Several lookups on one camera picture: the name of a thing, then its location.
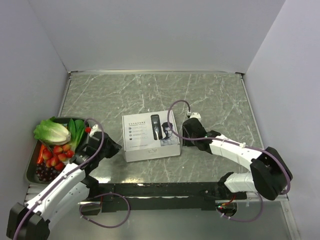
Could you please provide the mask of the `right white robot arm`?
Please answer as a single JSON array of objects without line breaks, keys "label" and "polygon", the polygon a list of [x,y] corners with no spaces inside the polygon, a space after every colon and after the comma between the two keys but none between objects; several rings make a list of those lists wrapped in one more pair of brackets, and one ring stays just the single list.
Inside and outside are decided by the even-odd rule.
[{"label": "right white robot arm", "polygon": [[273,147],[250,148],[211,130],[206,131],[194,117],[182,124],[183,145],[227,158],[248,170],[247,173],[228,172],[219,182],[218,193],[230,199],[235,193],[256,192],[267,200],[275,200],[288,186],[293,175]]}]

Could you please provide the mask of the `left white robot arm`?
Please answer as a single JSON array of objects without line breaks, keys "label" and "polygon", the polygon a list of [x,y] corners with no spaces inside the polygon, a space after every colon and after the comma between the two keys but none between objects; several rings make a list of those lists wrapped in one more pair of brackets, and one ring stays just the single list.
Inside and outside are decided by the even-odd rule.
[{"label": "left white robot arm", "polygon": [[12,240],[48,239],[69,209],[98,197],[99,181],[90,173],[102,159],[112,158],[121,148],[107,133],[91,134],[55,180],[27,203],[16,203],[11,208],[6,236]]}]

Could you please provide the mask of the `black silver hair clipper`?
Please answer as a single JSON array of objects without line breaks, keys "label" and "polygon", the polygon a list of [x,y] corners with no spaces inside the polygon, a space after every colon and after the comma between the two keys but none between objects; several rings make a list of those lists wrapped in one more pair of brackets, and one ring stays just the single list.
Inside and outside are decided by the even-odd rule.
[{"label": "black silver hair clipper", "polygon": [[151,125],[152,125],[152,133],[153,138],[156,141],[162,140],[162,130],[161,130],[161,123],[160,123],[160,116],[158,114],[153,114],[150,116],[151,118]]}]

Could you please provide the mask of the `white box with black tray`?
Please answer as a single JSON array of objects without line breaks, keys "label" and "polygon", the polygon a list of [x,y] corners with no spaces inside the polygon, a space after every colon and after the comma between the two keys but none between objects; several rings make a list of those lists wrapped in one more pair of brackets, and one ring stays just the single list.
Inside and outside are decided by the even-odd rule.
[{"label": "white box with black tray", "polygon": [[[159,115],[162,139],[154,140],[151,115]],[[156,111],[122,117],[124,159],[128,163],[175,157],[181,154],[172,111]]]}]

